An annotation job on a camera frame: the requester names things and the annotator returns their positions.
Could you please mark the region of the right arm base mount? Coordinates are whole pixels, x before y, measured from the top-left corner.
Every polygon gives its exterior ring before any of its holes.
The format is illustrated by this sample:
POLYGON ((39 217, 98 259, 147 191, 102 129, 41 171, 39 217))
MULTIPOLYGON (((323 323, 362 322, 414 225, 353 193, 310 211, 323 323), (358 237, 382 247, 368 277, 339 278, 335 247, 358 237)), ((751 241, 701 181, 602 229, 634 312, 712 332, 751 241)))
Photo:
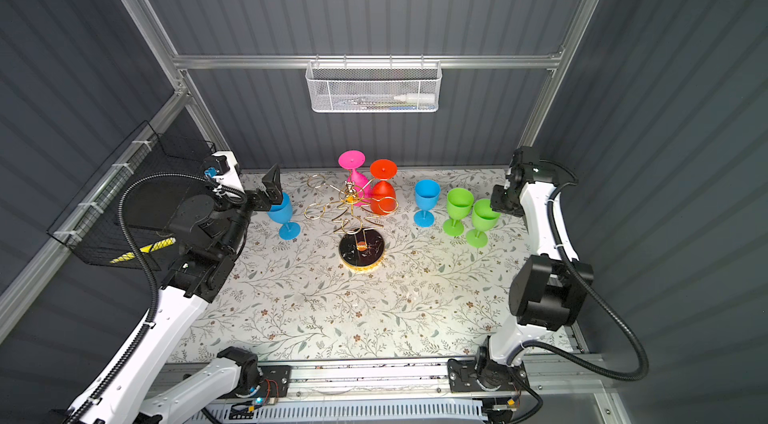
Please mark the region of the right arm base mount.
POLYGON ((521 382, 528 383, 524 367, 510 367, 490 358, 489 340, 479 346, 471 359, 451 358, 447 361, 449 386, 453 393, 517 392, 521 382))

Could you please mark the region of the blue wine glass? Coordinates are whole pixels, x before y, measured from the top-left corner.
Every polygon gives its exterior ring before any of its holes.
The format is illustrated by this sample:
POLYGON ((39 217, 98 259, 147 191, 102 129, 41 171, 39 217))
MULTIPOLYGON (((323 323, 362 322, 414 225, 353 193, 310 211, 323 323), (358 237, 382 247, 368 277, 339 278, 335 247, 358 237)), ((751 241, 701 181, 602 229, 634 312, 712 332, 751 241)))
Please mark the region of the blue wine glass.
POLYGON ((414 214, 414 222, 419 227, 428 228, 434 224, 435 216, 432 209, 438 204, 441 193, 440 185, 431 179, 422 179, 414 187, 414 199, 418 212, 414 214))
POLYGON ((292 240, 298 238, 301 227, 298 223, 292 221, 292 203, 290 196, 286 192, 282 192, 282 202, 272 205, 267 215, 272 221, 280 225, 279 237, 281 239, 292 240))

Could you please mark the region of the blue wine glass front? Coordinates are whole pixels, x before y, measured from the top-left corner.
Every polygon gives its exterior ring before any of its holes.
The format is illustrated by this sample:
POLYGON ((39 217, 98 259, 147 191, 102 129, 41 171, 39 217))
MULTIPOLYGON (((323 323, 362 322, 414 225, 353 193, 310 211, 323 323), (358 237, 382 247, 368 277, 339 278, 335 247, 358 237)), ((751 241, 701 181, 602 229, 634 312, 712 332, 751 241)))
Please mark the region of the blue wine glass front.
POLYGON ((418 212, 414 214, 414 222, 419 227, 428 228, 434 224, 435 216, 432 209, 438 204, 441 193, 440 185, 431 179, 422 179, 414 187, 414 199, 418 212))

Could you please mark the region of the green wine glass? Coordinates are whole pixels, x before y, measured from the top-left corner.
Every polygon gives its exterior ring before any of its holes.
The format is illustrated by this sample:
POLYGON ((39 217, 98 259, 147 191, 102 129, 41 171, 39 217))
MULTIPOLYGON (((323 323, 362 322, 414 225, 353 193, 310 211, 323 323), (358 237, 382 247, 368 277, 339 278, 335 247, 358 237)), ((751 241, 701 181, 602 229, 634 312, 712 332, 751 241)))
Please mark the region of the green wine glass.
POLYGON ((468 244, 475 248, 486 246, 488 243, 487 232, 496 226, 500 215, 500 212, 492 208, 490 199, 477 200, 471 214, 473 228, 466 234, 468 244))
POLYGON ((449 236, 460 236, 464 232, 462 220, 471 212, 474 195, 466 188, 453 188, 447 194, 446 210, 448 220, 443 224, 443 231, 449 236))

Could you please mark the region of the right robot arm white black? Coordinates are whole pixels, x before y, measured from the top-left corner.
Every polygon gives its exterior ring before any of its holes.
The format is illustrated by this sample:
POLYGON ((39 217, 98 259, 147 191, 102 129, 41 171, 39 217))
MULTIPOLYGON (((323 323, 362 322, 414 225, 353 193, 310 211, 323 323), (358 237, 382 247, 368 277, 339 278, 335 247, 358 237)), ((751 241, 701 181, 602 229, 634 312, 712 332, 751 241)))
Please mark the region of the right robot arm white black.
POLYGON ((521 363, 527 341, 539 341, 576 320, 586 292, 568 276, 565 251, 574 267, 588 283, 594 279, 589 264, 580 264, 567 232, 556 240, 548 218, 552 204, 557 224, 564 224, 559 199, 551 194, 557 186, 576 182, 567 167, 540 157, 530 146, 514 151, 506 170, 505 183, 491 194, 491 209, 522 217, 528 231, 532 254, 512 281, 508 293, 510 315, 486 338, 476 355, 475 372, 494 384, 504 366, 521 363))

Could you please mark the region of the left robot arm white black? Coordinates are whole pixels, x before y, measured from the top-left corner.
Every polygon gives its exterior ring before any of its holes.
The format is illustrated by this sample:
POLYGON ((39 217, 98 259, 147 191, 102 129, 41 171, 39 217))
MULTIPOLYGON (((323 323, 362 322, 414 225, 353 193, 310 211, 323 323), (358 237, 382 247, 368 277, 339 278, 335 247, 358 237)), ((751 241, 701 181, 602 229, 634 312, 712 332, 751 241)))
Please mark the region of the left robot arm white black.
POLYGON ((254 353, 228 347, 171 389, 154 397, 148 394, 170 353, 226 282, 247 241, 254 212, 284 202, 278 165, 263 176, 260 190, 245 190, 233 154, 208 157, 206 170, 190 178, 205 186, 205 192, 183 200, 167 224, 183 252, 166 277, 157 280, 125 214, 132 192, 175 176, 161 172, 142 177, 119 200, 118 222, 146 276, 150 304, 109 364, 70 404, 64 423, 183 423, 223 395, 255 396, 263 381, 254 353))

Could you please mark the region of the green wine glass front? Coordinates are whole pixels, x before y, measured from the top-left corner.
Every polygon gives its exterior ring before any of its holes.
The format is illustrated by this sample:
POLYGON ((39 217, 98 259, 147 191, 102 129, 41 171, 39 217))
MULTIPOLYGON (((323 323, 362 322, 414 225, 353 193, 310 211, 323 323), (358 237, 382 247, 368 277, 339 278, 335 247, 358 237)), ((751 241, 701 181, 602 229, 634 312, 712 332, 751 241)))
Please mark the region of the green wine glass front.
POLYGON ((446 210, 448 220, 443 224, 443 231, 449 236, 460 236, 464 232, 462 220, 471 212, 474 195, 466 188, 453 188, 447 194, 446 210))

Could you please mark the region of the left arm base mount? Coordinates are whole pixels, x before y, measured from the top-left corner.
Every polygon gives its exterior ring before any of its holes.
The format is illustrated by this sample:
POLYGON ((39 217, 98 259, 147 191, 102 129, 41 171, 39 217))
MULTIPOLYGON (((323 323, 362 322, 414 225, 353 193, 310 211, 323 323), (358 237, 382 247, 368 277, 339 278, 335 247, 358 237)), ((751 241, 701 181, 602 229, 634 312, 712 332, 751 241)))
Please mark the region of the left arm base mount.
POLYGON ((263 364, 258 356, 248 350, 229 346, 216 355, 237 367, 236 380, 226 387, 221 398, 282 398, 287 396, 292 367, 289 365, 263 364))

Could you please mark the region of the red wine glass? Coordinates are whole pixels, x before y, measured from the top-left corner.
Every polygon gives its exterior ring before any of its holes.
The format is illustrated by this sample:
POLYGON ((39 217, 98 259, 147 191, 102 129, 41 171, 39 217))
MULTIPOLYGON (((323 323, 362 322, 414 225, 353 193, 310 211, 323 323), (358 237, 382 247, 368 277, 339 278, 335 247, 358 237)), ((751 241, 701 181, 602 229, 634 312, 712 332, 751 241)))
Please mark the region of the red wine glass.
POLYGON ((389 215, 398 208, 396 191, 390 183, 397 170, 397 165, 389 159, 378 159, 371 164, 370 173, 377 180, 372 188, 370 204, 373 213, 389 215))

